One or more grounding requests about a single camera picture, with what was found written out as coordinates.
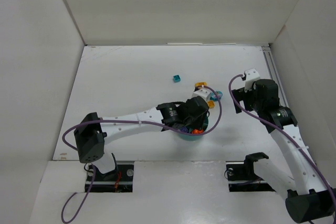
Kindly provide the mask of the yellow square lego brick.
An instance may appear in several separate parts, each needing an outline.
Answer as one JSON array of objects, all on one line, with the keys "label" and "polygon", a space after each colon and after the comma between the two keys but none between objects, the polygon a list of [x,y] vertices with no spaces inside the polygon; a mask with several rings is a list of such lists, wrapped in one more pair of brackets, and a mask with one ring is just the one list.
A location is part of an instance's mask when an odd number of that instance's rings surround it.
[{"label": "yellow square lego brick", "polygon": [[213,109],[215,107],[215,103],[212,100],[208,101],[207,104],[210,109]]}]

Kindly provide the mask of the teal frog lotus lego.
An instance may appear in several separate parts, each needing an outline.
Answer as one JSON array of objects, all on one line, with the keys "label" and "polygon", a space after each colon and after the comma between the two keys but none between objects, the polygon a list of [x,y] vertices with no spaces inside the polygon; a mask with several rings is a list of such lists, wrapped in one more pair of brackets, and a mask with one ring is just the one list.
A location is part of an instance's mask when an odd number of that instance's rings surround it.
[{"label": "teal frog lotus lego", "polygon": [[218,100],[221,100],[222,96],[223,96],[223,93],[221,91],[215,91],[211,93],[210,99],[212,101],[218,101]]}]

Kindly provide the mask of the yellow curved lego brick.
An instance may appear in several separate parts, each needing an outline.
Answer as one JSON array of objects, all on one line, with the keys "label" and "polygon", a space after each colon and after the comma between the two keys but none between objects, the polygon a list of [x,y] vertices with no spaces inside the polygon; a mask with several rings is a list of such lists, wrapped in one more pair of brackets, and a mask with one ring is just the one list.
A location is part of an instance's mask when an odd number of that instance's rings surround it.
[{"label": "yellow curved lego brick", "polygon": [[196,89],[200,89],[203,86],[207,86],[207,83],[206,82],[197,82],[197,83],[195,83],[195,88]]}]

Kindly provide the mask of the teal square lego brick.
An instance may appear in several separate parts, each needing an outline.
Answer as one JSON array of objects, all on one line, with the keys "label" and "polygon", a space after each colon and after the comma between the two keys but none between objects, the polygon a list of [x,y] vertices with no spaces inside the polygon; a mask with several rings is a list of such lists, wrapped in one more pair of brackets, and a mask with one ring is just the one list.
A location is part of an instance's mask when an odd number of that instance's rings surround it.
[{"label": "teal square lego brick", "polygon": [[173,81],[175,83],[180,82],[181,81],[181,77],[179,75],[175,75],[175,76],[173,76]]}]

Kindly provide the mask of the orange round dome lego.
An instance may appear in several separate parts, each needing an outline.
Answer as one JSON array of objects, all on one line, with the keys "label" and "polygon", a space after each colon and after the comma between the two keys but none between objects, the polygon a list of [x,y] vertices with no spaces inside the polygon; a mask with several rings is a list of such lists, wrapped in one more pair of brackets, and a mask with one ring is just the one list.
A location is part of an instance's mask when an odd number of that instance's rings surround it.
[{"label": "orange round dome lego", "polygon": [[204,132],[203,129],[201,129],[201,130],[194,129],[191,133],[192,133],[192,134],[202,134],[203,132]]}]

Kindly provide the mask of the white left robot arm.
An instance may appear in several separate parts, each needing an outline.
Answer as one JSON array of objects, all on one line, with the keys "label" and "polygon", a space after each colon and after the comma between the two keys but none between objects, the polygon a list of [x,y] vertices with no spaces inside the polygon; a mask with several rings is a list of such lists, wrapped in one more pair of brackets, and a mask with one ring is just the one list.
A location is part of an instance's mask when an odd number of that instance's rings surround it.
[{"label": "white left robot arm", "polygon": [[79,161],[92,163],[102,174],[111,173],[116,170],[115,159],[105,146],[112,141],[145,132],[180,132],[183,128],[203,133],[208,111],[207,102],[197,96],[186,102],[162,103],[143,112],[114,118],[89,113],[74,130]]}]

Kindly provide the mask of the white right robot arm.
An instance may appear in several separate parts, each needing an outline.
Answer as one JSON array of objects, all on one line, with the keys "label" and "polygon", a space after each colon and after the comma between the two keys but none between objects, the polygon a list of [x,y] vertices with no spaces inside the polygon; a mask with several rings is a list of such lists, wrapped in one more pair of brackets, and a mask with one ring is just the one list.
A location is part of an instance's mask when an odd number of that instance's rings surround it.
[{"label": "white right robot arm", "polygon": [[309,222],[335,214],[335,189],[318,169],[304,144],[298,121],[289,107],[282,106],[275,81],[260,77],[248,79],[239,74],[245,86],[229,89],[236,113],[245,112],[263,124],[281,150],[291,171],[286,174],[262,152],[244,160],[247,175],[266,181],[285,202],[296,223]]}]

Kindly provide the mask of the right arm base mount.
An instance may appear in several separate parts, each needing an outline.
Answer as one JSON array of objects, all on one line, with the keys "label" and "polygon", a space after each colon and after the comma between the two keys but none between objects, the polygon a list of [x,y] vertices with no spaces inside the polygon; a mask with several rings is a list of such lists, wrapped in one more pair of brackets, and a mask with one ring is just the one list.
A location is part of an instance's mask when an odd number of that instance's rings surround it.
[{"label": "right arm base mount", "polygon": [[270,185],[254,173],[254,163],[269,157],[262,152],[246,155],[243,161],[226,162],[224,177],[231,193],[274,191]]}]

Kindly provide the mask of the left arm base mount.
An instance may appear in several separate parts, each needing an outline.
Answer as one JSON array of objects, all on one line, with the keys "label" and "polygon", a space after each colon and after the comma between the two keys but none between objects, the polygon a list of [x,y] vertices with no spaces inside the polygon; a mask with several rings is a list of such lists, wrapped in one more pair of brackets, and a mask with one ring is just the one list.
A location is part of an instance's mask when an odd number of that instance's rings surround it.
[{"label": "left arm base mount", "polygon": [[133,192],[134,162],[117,162],[117,170],[102,174],[96,169],[91,187],[92,193],[131,193]]}]

